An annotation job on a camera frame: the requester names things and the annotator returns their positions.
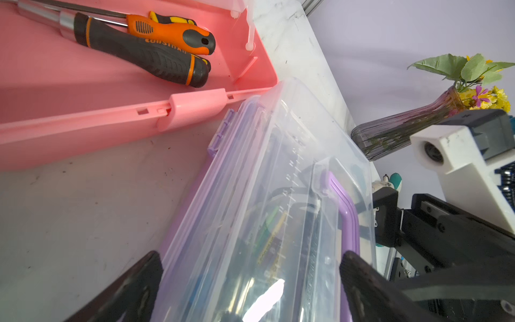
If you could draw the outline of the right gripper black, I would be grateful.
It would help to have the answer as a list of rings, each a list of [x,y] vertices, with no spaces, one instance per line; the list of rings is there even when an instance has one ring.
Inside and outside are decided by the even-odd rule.
[[[514,255],[514,234],[430,194],[415,194],[409,209],[398,207],[398,191],[373,193],[376,243],[396,248],[420,275]]]

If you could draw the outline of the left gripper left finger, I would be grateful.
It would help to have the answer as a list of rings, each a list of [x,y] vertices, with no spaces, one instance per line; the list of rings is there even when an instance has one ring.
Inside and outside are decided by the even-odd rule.
[[[67,321],[149,321],[162,274],[159,253],[148,252]]]

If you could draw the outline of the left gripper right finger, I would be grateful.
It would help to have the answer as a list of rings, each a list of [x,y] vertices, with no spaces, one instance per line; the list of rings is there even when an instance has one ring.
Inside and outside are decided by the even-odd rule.
[[[354,321],[438,321],[381,276],[360,255],[343,254],[341,283]]]

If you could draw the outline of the purple toolbox clear lid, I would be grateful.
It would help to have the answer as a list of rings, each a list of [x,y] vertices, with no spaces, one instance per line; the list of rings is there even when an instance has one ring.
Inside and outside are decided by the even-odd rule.
[[[162,248],[153,321],[351,321],[339,265],[375,264],[371,165],[298,79],[229,110]]]

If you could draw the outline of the pink toolbox clear lid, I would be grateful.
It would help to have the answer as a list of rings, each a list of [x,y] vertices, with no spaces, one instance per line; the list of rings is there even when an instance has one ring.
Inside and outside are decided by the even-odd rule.
[[[65,39],[1,4],[1,170],[24,170],[155,136],[276,85],[251,1],[90,1],[114,12],[180,16],[212,32],[204,87],[168,82]]]

